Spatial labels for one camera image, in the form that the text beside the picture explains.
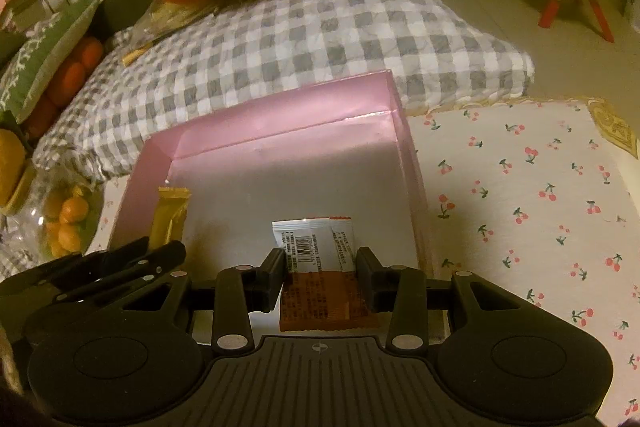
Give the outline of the white red snack packet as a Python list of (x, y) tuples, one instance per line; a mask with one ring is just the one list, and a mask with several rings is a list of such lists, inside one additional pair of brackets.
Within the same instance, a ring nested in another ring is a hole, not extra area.
[(272, 233), (290, 274), (280, 297), (282, 332), (378, 328), (357, 280), (352, 219), (274, 221)]

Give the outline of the grey checkered pillow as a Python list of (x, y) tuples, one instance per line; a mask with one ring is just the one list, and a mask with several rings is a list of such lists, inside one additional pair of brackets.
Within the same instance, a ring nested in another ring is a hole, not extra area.
[(94, 181), (132, 169), (153, 133), (272, 95), (389, 70), (409, 110), (526, 93), (532, 58), (475, 28), (442, 0), (232, 0), (124, 63), (131, 34), (107, 54), (38, 141)]

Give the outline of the small red plush cushion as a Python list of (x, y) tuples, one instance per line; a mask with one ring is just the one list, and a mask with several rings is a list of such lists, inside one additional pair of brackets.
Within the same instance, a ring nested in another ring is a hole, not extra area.
[(82, 38), (53, 74), (35, 108), (21, 124), (30, 141), (40, 139), (70, 105), (104, 57), (104, 47), (93, 36)]

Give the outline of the pink silver cardboard box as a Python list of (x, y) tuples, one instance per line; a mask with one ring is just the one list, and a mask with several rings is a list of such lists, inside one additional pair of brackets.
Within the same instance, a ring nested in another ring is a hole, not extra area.
[(345, 217), (383, 265), (427, 269), (426, 197), (389, 72), (269, 95), (155, 133), (134, 164), (110, 245), (148, 235), (158, 191), (191, 193), (183, 270), (196, 283), (260, 265), (274, 222)]

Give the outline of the cherry print tablecloth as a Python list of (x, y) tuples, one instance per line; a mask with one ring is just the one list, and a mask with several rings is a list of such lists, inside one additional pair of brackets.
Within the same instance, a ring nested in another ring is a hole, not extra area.
[[(639, 161), (606, 139), (598, 102), (518, 101), (406, 117), (426, 197), (432, 277), (469, 270), (598, 338), (614, 378), (600, 408), (639, 414)], [(93, 249), (130, 176), (108, 182)]]

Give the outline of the glass jar with kumquats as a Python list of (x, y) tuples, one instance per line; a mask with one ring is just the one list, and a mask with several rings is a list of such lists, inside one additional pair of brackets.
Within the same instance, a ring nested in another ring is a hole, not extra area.
[(72, 169), (26, 164), (1, 208), (4, 251), (31, 265), (85, 254), (98, 231), (103, 187)]

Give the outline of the green snowflake cushion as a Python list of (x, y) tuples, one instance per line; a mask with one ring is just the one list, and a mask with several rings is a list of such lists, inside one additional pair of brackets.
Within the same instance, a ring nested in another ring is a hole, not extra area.
[(101, 0), (78, 0), (36, 25), (1, 75), (1, 110), (17, 124), (36, 107), (55, 72), (86, 34)]

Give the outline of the gold snack bar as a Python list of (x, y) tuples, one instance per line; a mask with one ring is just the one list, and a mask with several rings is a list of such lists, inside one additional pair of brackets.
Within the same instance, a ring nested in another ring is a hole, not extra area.
[(186, 187), (161, 186), (149, 234), (149, 251), (182, 241), (191, 191)]

